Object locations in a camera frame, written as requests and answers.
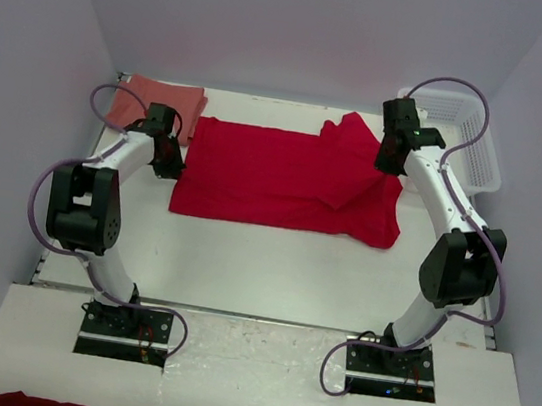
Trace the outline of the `bright red t shirt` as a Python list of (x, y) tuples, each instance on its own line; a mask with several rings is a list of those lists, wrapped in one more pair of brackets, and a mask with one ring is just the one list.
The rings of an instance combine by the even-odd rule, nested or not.
[(390, 249), (400, 180), (374, 167), (379, 141), (358, 113), (318, 134), (203, 118), (169, 210), (287, 230), (346, 235)]

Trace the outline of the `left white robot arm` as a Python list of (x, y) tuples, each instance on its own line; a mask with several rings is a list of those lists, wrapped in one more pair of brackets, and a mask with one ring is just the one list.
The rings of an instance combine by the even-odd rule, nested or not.
[(107, 148), (52, 170), (47, 235), (60, 245), (58, 254), (84, 268), (95, 301), (110, 307), (107, 325), (121, 337), (138, 331), (144, 309), (116, 248), (123, 225), (121, 185), (145, 168), (157, 179), (180, 179), (186, 169), (178, 141), (182, 121), (174, 108), (152, 103), (146, 117), (126, 126)]

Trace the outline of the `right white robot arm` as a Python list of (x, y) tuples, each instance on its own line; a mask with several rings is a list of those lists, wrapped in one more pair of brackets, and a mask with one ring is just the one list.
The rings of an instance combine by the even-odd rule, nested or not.
[(377, 349), (380, 368), (395, 375), (411, 366), (412, 354), (427, 347), (451, 317), (481, 327), (491, 324), (465, 308), (492, 293), (507, 239), (471, 208), (448, 164), (442, 135), (420, 125), (415, 101), (388, 100), (382, 110), (384, 135), (375, 167), (412, 181), (436, 236), (419, 267), (418, 296), (377, 342), (367, 344)]

